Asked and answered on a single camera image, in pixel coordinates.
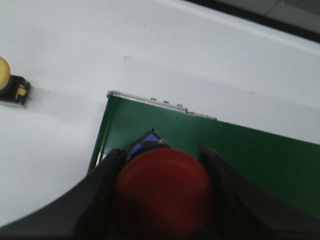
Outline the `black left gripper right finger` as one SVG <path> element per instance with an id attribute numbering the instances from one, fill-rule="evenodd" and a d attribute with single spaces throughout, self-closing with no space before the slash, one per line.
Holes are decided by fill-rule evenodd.
<path id="1" fill-rule="evenodd" d="M 320 220 L 266 193 L 216 150 L 200 145 L 198 161 L 214 187 L 214 214 L 199 240 L 318 240 Z"/>

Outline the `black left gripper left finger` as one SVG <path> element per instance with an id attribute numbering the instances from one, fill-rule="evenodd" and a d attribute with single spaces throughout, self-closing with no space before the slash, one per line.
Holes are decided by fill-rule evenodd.
<path id="1" fill-rule="evenodd" d="M 126 163 L 115 148 L 75 187 L 45 207 L 0 228 L 2 240 L 101 240 L 113 219 L 113 193 Z"/>

